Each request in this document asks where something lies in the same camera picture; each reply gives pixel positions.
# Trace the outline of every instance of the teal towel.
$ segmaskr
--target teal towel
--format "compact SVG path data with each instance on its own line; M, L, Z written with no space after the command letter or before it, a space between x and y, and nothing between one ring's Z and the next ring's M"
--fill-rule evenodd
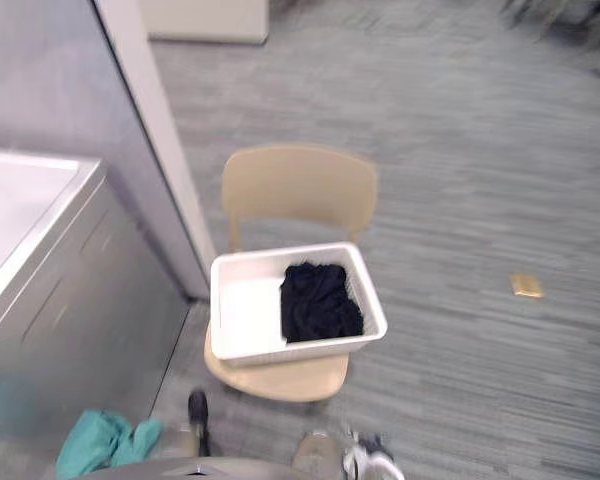
M58 460L58 480L69 480L100 468L143 461L162 433L156 420L142 422L133 431L121 415L106 410L87 410L64 442Z

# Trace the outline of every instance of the gold object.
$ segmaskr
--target gold object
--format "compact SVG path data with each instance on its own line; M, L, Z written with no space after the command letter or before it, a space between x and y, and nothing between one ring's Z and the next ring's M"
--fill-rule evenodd
M512 273L510 278L511 288L513 288L514 294L533 298L544 297L544 289L542 288L542 284L540 283L540 280L533 275Z

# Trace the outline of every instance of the chair seat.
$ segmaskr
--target chair seat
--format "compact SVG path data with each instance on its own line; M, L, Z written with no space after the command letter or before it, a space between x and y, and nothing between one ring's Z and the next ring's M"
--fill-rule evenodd
M204 361L220 381L257 397L286 402L315 402L334 396L344 383L349 355L232 367L211 351L211 326L207 327Z

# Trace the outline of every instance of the chair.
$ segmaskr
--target chair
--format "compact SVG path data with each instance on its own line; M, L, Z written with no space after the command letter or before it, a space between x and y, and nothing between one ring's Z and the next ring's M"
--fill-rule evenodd
M356 242L376 208L375 167L338 150L314 145L248 148L229 158L222 204L229 216L230 246L241 248L240 224L248 219L305 220L344 230ZM234 368L211 351L207 327L204 358L222 382L259 397L312 402L335 395L349 355Z

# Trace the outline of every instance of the white plastic basket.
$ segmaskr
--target white plastic basket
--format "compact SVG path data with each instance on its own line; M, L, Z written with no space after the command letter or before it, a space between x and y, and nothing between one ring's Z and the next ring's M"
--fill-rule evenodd
M364 318L363 335L287 345L281 333L280 285L289 265L305 261L344 267L349 296ZM233 253L216 258L211 267L211 349L233 366L353 352L386 331L367 267L351 243Z

